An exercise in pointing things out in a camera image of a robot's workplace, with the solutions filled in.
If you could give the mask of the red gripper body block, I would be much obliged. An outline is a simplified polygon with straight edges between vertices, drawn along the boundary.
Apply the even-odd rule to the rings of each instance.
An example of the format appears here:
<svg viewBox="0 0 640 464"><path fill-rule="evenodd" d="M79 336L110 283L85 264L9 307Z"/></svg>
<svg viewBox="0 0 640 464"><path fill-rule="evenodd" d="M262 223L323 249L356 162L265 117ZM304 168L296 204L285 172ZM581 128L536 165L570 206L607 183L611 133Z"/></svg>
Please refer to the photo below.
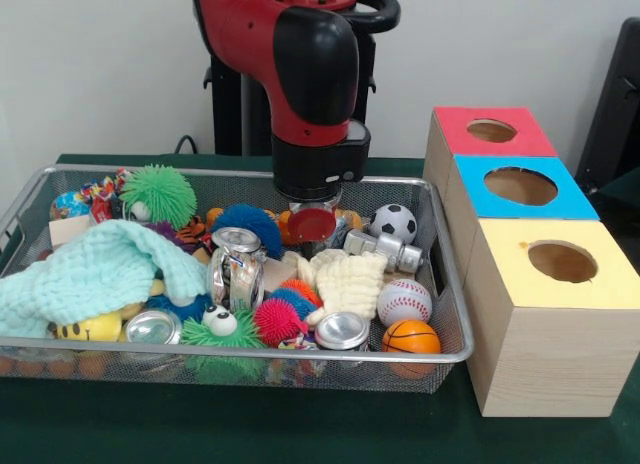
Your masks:
<svg viewBox="0 0 640 464"><path fill-rule="evenodd" d="M297 242L319 242L335 231L335 215L323 208L305 208L291 213L291 236Z"/></svg>

